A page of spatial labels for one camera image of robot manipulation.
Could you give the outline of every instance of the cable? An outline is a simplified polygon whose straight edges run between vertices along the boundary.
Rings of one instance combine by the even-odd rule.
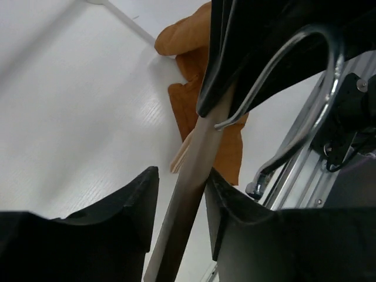
[[[327,170],[329,172],[337,172],[339,171],[340,169],[342,169],[344,166],[348,165],[348,163],[353,159],[355,158],[355,156],[360,152],[360,150],[365,146],[367,145],[367,143],[369,141],[371,141],[373,139],[373,137],[375,136],[375,133],[374,132],[373,134],[370,134],[362,143],[359,144],[359,146],[357,146],[354,151],[352,151],[352,153],[349,155],[348,158],[346,158],[339,166],[336,166],[335,168],[331,168],[332,164],[327,162]]]

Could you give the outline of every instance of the table surface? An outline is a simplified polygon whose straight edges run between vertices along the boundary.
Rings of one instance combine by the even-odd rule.
[[[184,82],[174,60],[104,6],[27,5],[0,3],[0,209],[66,217],[154,165],[154,246],[177,179],[169,163],[182,143],[167,94]],[[316,80],[250,113],[240,190],[278,149]],[[205,209],[202,202],[177,281],[200,281],[213,267]]]

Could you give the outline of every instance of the metal hook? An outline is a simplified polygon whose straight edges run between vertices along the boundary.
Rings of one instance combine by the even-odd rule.
[[[311,110],[307,115],[306,122],[296,136],[284,149],[279,150],[273,158],[262,165],[255,175],[253,182],[250,183],[251,185],[247,186],[247,194],[255,200],[259,200],[263,195],[268,176],[293,157],[316,134],[328,115],[339,88],[338,84],[344,65],[344,43],[341,34],[325,25],[308,25],[301,28],[272,57],[258,76],[236,113],[224,122],[214,126],[217,130],[221,130],[226,126],[236,123],[246,113],[257,92],[259,92],[268,75],[281,58],[302,39],[315,33],[321,34],[328,44],[328,64],[323,80],[323,87],[317,92],[316,98],[311,105]]]

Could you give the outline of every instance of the folded cloth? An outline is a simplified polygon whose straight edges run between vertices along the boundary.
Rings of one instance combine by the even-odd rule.
[[[155,42],[155,49],[164,56],[176,56],[176,63],[188,81],[169,86],[168,92],[180,135],[184,141],[194,129],[198,115],[197,98],[204,78],[210,35],[212,3],[201,6],[192,16],[184,18],[162,31]],[[235,125],[225,128],[214,168],[232,185],[238,185],[243,142],[240,131],[247,116]],[[181,153],[177,158],[183,160]]]

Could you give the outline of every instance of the brown cloth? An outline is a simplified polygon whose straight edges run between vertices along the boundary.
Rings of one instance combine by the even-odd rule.
[[[175,83],[168,88],[171,106],[185,140],[194,129],[198,115],[197,98],[204,78],[209,54],[210,13],[212,3],[201,6],[192,16],[167,27],[158,36],[155,49],[164,56],[176,56],[176,63],[184,78],[182,85]],[[214,168],[232,185],[238,185],[243,142],[240,131],[247,116],[237,124],[225,128]]]

